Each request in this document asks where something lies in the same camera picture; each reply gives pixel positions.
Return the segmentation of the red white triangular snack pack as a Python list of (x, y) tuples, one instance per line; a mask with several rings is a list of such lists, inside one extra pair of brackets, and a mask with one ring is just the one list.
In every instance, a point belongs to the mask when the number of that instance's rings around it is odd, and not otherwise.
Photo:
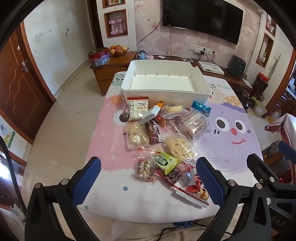
[(192, 163), (191, 165), (191, 180), (187, 182), (179, 181), (176, 184), (171, 184), (163, 171), (156, 171), (156, 174), (160, 176), (168, 185), (174, 188), (175, 193), (186, 199), (187, 201), (196, 204), (198, 206), (207, 208), (209, 206), (209, 194), (202, 180), (200, 179), (196, 168)]

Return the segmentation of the dark date snack pack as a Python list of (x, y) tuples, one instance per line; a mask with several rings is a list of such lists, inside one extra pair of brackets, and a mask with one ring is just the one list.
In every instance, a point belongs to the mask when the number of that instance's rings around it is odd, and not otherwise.
[(191, 165), (190, 163), (179, 163), (167, 175), (166, 178), (171, 184), (176, 184), (179, 181), (187, 182), (191, 180)]

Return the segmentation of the green snack packet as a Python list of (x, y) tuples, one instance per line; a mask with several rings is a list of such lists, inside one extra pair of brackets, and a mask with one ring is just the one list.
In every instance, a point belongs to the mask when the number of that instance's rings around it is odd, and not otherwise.
[(155, 164), (164, 171), (165, 175), (170, 173), (180, 162), (179, 159), (162, 151), (160, 148), (155, 151), (155, 154), (152, 156), (152, 158)]

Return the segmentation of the rice cracker clear pack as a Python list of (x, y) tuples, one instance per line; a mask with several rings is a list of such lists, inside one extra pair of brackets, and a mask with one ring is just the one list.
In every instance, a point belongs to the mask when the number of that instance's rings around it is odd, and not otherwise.
[(196, 149), (185, 135), (175, 133), (164, 138), (164, 147), (170, 155), (185, 163), (196, 160), (199, 156)]

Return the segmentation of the large clear printed biscuit bag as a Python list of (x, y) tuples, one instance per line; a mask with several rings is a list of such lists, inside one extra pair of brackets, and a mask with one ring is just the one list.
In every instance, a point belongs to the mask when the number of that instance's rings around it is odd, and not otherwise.
[(192, 109), (185, 116), (176, 118), (175, 124), (177, 130), (191, 141), (199, 139), (210, 126), (206, 116), (196, 109)]

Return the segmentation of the clear nut candy pack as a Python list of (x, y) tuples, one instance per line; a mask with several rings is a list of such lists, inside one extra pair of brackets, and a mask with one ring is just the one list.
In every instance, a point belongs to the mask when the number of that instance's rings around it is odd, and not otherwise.
[(135, 158), (135, 171), (133, 175), (139, 179), (145, 181), (154, 181), (154, 173), (156, 171), (156, 164), (152, 157), (149, 156), (137, 156)]

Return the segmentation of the blue foil candy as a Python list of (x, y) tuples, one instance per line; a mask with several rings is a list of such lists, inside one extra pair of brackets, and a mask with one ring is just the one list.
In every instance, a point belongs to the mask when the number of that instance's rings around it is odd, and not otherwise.
[(211, 112), (211, 109), (212, 109), (211, 107), (206, 106), (204, 104), (201, 104), (201, 103), (199, 103), (197, 101), (194, 101), (192, 103), (192, 108), (198, 110), (200, 113), (202, 113), (206, 117), (210, 116), (210, 112)]

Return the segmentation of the brown date bar pack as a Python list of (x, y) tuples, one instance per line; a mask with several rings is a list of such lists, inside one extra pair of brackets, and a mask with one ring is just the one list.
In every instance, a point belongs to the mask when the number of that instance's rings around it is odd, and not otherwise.
[(154, 120), (149, 120), (148, 122), (146, 122), (145, 127), (149, 134), (150, 145), (158, 144), (163, 141), (158, 124)]

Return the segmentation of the puffed rice cake pack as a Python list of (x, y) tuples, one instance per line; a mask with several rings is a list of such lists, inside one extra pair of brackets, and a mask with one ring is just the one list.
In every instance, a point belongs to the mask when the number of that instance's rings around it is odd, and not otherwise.
[(129, 149), (149, 146), (149, 134), (145, 124), (128, 122), (125, 124), (126, 143)]

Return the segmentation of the orange white snack stick pack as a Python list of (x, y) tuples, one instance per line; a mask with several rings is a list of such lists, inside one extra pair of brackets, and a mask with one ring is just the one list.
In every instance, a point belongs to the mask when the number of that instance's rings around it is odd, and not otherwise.
[(153, 118), (155, 118), (160, 110), (162, 109), (164, 103), (162, 101), (156, 103), (151, 109), (149, 109), (144, 116), (142, 117), (142, 119), (139, 121), (139, 124), (145, 124), (148, 121), (152, 120)]

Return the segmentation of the red white label snack bag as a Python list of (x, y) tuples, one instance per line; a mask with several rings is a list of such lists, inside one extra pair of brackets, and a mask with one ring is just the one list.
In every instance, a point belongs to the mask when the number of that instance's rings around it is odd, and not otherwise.
[(148, 111), (149, 98), (144, 97), (128, 97), (127, 104), (129, 106), (129, 122), (140, 121), (144, 114)]

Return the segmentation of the dark green air fryer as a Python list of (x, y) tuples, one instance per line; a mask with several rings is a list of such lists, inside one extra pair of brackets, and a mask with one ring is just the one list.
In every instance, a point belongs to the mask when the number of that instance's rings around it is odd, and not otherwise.
[(236, 55), (233, 55), (226, 69), (227, 69), (227, 72), (233, 77), (242, 78), (245, 67), (246, 67), (245, 61), (242, 58)]

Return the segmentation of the white plastic storage bin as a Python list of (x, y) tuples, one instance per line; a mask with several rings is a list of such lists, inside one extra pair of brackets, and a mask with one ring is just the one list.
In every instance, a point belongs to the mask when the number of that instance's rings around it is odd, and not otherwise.
[(159, 101), (190, 108), (194, 101), (207, 102), (212, 90), (198, 67), (172, 60), (133, 60), (121, 90), (128, 97), (148, 97), (149, 105)]

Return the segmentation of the blue snow globe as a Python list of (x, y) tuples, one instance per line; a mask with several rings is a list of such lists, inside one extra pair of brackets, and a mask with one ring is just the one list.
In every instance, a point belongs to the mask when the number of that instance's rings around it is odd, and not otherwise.
[(144, 50), (140, 50), (137, 53), (137, 60), (146, 60), (147, 59), (147, 54)]

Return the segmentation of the fruit bowl with apples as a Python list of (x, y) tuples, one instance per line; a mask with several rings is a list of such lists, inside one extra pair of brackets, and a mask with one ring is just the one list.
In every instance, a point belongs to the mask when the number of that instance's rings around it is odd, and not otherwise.
[(128, 47), (121, 46), (121, 45), (111, 46), (108, 48), (109, 54), (111, 56), (121, 56), (124, 53), (126, 53), (128, 51), (128, 49), (129, 49)]

